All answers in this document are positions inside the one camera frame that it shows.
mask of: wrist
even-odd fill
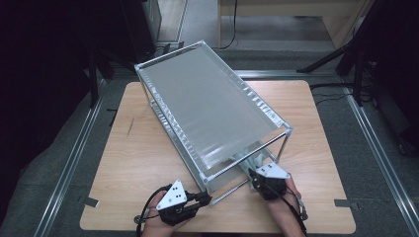
[[[171,229],[144,226],[142,237],[170,237],[173,234]]]
[[[284,199],[293,206],[292,208],[298,212],[299,206],[293,195],[285,194]],[[301,226],[299,226],[298,220],[290,210],[290,207],[287,206],[283,200],[279,199],[269,201],[268,208],[274,217],[275,222],[283,231],[285,237],[304,236],[301,230]]]

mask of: hand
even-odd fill
[[[295,210],[298,212],[299,206],[294,195],[301,198],[301,194],[296,189],[295,183],[293,182],[293,178],[287,179],[286,185],[291,191],[289,191],[290,193],[287,192],[284,195],[284,199],[287,202],[289,202],[293,206],[293,208],[295,208]],[[268,208],[271,212],[271,215],[274,217],[275,222],[282,229],[284,236],[304,236],[293,213],[283,200],[276,199],[268,201]]]
[[[148,208],[150,212],[148,213],[148,217],[158,215],[158,211],[156,209],[156,205],[163,199],[164,195],[167,192],[161,191],[159,192],[154,199],[151,201]],[[163,221],[161,221],[159,216],[154,218],[147,219],[145,221],[144,230],[142,231],[142,237],[169,237],[175,232],[178,228],[185,225],[189,220],[185,220],[175,226],[170,226]]]

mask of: metal frame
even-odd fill
[[[170,112],[170,109],[168,109],[167,105],[164,104],[164,102],[162,101],[160,94],[157,92],[157,89],[152,85],[151,79],[148,78],[148,76],[144,75],[144,72],[142,71],[144,68],[147,68],[149,66],[156,65],[157,63],[160,63],[162,61],[174,58],[182,53],[187,53],[188,51],[194,50],[197,47],[209,48],[203,41],[200,41],[188,47],[184,47],[184,48],[175,50],[171,53],[165,54],[163,56],[157,57],[148,62],[137,64],[135,65],[135,70],[140,78],[140,82],[141,82],[144,94],[146,95],[146,98],[149,102],[150,107],[156,113],[158,119],[160,120],[161,124],[163,125],[164,129],[169,135],[169,138],[172,140],[173,144],[175,145],[179,154],[181,155],[181,158],[184,160],[186,166],[188,167],[191,175],[194,177],[197,185],[200,187],[202,191],[207,190],[210,194],[212,194],[216,190],[225,186],[226,183],[231,181],[231,180],[228,180],[232,176],[231,174],[233,174],[233,172],[237,172],[237,169],[240,169],[238,164],[240,164],[246,159],[249,159],[251,157],[254,158],[256,155],[262,154],[265,159],[270,158],[272,159],[272,161],[275,161],[276,163],[278,163],[284,151],[284,148],[287,144],[288,138],[291,136],[293,128],[289,124],[287,124],[285,121],[283,121],[278,116],[278,114],[276,114],[274,111],[271,111],[271,113],[275,114],[275,117],[277,118],[277,121],[276,121],[277,129],[275,130],[275,133],[278,133],[278,130],[280,130],[281,132],[279,134],[276,134],[276,135],[271,134],[270,138],[268,138],[268,141],[265,143],[259,140],[258,142],[247,147],[246,149],[250,149],[250,152],[248,152],[241,158],[233,161],[232,163],[226,165],[223,168],[220,168],[220,170],[216,170],[212,174],[207,173],[208,170],[204,170],[196,162],[197,158],[198,159],[200,158],[200,155],[191,145],[191,142],[189,141],[189,139],[185,138],[182,127],[177,124],[176,119],[173,117],[172,113]],[[234,71],[232,71],[226,64],[225,65],[224,64],[220,67],[221,71],[228,70],[228,73],[232,72],[233,74],[235,74]],[[237,84],[240,84],[240,87],[242,87],[241,89],[239,89],[240,91],[243,91],[242,93],[254,93],[255,95],[257,95],[244,81],[242,81],[241,78],[239,78],[238,76],[237,78],[241,81],[240,82],[241,84],[238,82]],[[263,105],[266,105],[266,107],[269,107],[261,98],[259,97],[257,98],[258,98],[258,101],[263,103]],[[273,144],[276,141],[279,141],[281,138],[283,138],[284,140],[283,140],[283,143],[281,145],[278,155],[275,156],[268,149],[268,146]],[[243,186],[245,183],[247,183],[247,178],[239,182],[237,185],[234,185],[232,188],[230,188],[230,190],[228,190],[224,194],[215,198],[211,204],[217,203],[221,199],[225,198],[226,196],[228,196],[229,194],[233,193],[235,190]]]

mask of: black cable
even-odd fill
[[[323,103],[323,102],[326,102],[326,101],[337,101],[337,100],[340,100],[340,99],[342,99],[342,98],[345,98],[345,97],[347,97],[347,96],[351,96],[351,95],[352,95],[352,94],[345,94],[345,95],[343,95],[343,96],[341,96],[341,97],[338,97],[338,98],[329,98],[329,99],[324,99],[324,100],[321,100],[321,101],[316,102],[316,103],[315,103],[315,105],[317,106],[318,104]]]
[[[272,189],[271,186],[262,183],[263,186],[265,186],[266,188],[268,188],[272,193],[274,193],[278,198],[280,198],[281,200],[284,201],[284,203],[289,207],[290,211],[293,213],[293,216],[295,217],[296,221],[299,224],[299,227],[301,228],[302,233],[304,234],[304,236],[307,236],[307,228],[305,228],[304,223],[302,222],[302,219],[300,217],[300,215],[296,212],[296,209],[280,194],[278,194],[278,192],[276,192],[274,189]]]
[[[148,199],[148,201],[145,203],[145,206],[144,206],[144,208],[142,209],[142,213],[141,213],[141,215],[140,215],[140,216],[136,216],[136,217],[135,217],[134,222],[137,224],[137,226],[136,226],[136,237],[140,237],[140,236],[141,236],[141,226],[142,226],[142,222],[143,222],[145,219],[150,219],[150,218],[154,218],[154,217],[158,216],[158,215],[154,215],[154,216],[150,216],[150,217],[144,216],[144,215],[145,215],[146,210],[148,209],[148,205],[151,203],[151,201],[154,199],[154,197],[155,197],[158,193],[160,193],[161,191],[168,191],[171,187],[172,187],[172,185],[168,185],[168,186],[165,186],[165,187],[161,187],[160,189],[158,189],[157,191],[155,191],[155,192],[154,192],[154,193],[150,196],[150,198]]]
[[[333,96],[343,96],[343,95],[348,95],[345,93],[337,93],[337,94],[313,94],[313,97],[333,97]]]
[[[353,87],[354,83],[321,83],[310,85],[310,90],[314,90],[319,87]]]
[[[235,28],[235,20],[236,20],[236,16],[237,16],[237,0],[235,0],[235,3],[234,3],[234,20],[233,20],[233,29],[234,29],[234,34],[233,34],[233,39],[231,39],[231,42],[230,42],[227,46],[221,47],[221,48],[219,48],[219,49],[226,49],[226,48],[230,47],[230,46],[231,46],[231,44],[234,42],[234,39],[235,39],[235,34],[236,34],[236,28]]]

